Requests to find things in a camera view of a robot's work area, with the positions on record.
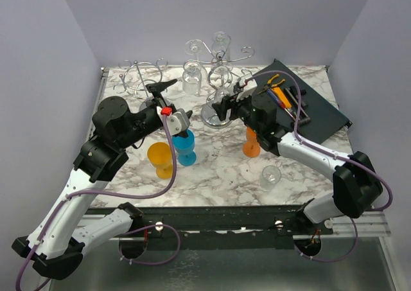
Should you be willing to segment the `orange plastic goblet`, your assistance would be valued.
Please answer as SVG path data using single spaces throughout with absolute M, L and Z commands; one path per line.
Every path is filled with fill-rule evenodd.
M 249 127 L 247 127 L 246 142 L 244 143 L 242 150 L 247 157 L 251 158 L 259 156 L 261 152 L 256 133 Z

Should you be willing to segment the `clear wine glass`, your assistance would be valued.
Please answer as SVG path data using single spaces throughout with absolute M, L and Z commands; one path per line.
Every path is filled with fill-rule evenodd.
M 230 61 L 230 45 L 231 37 L 223 31 L 218 31 L 213 35 L 213 45 L 211 47 L 211 52 L 215 57 L 221 57 Z
M 199 63 L 187 61 L 183 65 L 182 89 L 187 94 L 197 95 L 202 85 L 202 72 Z
M 229 64 L 213 66 L 207 76 L 209 85 L 214 89 L 210 101 L 221 101 L 222 97 L 231 94 L 232 67 Z
M 263 168 L 259 176 L 259 188 L 262 191 L 271 191 L 281 180 L 281 171 L 274 165 Z

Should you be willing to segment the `tall chrome glass rack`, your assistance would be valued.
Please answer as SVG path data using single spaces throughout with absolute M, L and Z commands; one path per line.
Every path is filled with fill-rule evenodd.
M 213 129 L 223 129 L 231 124 L 227 116 L 220 120 L 212 104 L 224 95 L 232 93 L 230 87 L 235 84 L 240 76 L 234 73 L 233 63 L 246 60 L 255 54 L 254 48 L 245 46 L 241 48 L 243 57 L 231 58 L 231 36 L 224 31 L 218 31 L 213 35 L 211 47 L 200 39 L 191 39 L 185 44 L 185 52 L 193 56 L 186 63 L 192 63 L 200 69 L 205 82 L 213 89 L 201 108 L 200 117 L 204 125 Z

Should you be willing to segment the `tall clear flute glass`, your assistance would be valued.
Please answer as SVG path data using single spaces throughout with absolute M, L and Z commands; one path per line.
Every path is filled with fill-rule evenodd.
M 191 39 L 185 43 L 184 51 L 186 54 L 194 56 L 196 59 L 206 50 L 205 44 L 200 39 Z

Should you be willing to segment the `clear wine glass front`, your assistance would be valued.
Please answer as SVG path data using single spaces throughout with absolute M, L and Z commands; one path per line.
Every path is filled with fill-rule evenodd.
M 231 94 L 232 67 L 229 64 L 213 66 L 207 76 L 209 85 L 214 89 L 210 101 L 221 101 L 222 97 Z

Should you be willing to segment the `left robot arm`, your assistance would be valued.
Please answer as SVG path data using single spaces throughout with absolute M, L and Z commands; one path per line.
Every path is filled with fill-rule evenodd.
M 108 183 L 128 161 L 127 148 L 160 128 L 167 139 L 185 136 L 191 111 L 176 109 L 162 92 L 176 79 L 147 85 L 152 97 L 137 113 L 120 96 L 105 98 L 92 116 L 94 132 L 80 149 L 73 169 L 57 201 L 45 219 L 28 236 L 17 238 L 12 249 L 42 277 L 63 280 L 80 265 L 85 255 L 114 236 L 136 236 L 142 230 L 142 213 L 126 202 L 111 214 L 77 229 L 97 195 L 108 195 Z

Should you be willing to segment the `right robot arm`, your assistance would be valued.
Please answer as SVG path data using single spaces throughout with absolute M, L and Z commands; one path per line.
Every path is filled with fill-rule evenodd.
M 242 120 L 256 133 L 263 150 L 293 159 L 332 182 L 331 193 L 305 203 L 296 217 L 295 226 L 302 234 L 312 233 L 329 218 L 360 217 L 383 192 L 367 155 L 341 154 L 286 131 L 276 121 L 278 104 L 267 94 L 240 100 L 235 95 L 224 96 L 212 108 L 220 119 Z

